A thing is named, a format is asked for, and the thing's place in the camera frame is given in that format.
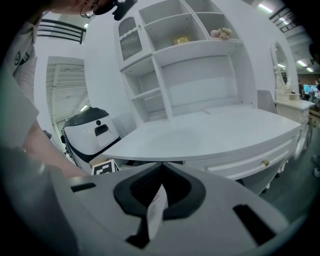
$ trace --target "black railing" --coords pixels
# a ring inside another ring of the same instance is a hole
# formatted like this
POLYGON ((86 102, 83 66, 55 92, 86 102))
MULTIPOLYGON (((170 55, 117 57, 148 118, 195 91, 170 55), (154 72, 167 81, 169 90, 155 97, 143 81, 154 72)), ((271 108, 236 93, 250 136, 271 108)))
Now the black railing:
POLYGON ((37 36, 66 39, 82 44, 84 40, 84 33, 86 31, 87 30, 85 28, 79 26, 75 26, 62 21, 43 18, 39 25, 37 36))
POLYGON ((283 33, 297 26, 299 22, 295 14, 286 6, 282 7, 269 18, 283 33))

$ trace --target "gold drawer knob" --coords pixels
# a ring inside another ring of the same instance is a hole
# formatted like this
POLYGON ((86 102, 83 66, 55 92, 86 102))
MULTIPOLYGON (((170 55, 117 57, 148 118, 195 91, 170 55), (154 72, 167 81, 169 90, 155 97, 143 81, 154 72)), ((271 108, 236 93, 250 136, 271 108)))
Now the gold drawer knob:
POLYGON ((262 163, 264 164, 264 166, 268 166, 270 164, 268 160, 263 160, 262 163))

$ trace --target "white paper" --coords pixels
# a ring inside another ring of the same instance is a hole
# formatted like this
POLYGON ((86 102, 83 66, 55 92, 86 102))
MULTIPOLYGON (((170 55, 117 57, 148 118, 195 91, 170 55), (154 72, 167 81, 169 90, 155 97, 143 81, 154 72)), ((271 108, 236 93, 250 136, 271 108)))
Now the white paper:
POLYGON ((164 186, 161 185, 147 211, 146 220, 150 240, 156 236, 160 224, 162 223, 164 210, 166 208, 168 208, 167 193, 164 186))

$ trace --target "white shirt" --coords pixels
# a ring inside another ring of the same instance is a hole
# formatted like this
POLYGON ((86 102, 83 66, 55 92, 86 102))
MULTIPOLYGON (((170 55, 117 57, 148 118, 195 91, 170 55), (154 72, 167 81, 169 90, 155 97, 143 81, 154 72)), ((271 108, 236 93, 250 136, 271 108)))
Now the white shirt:
POLYGON ((6 53, 0 69, 0 144, 22 147, 38 110, 34 102, 37 26, 25 22, 6 53))

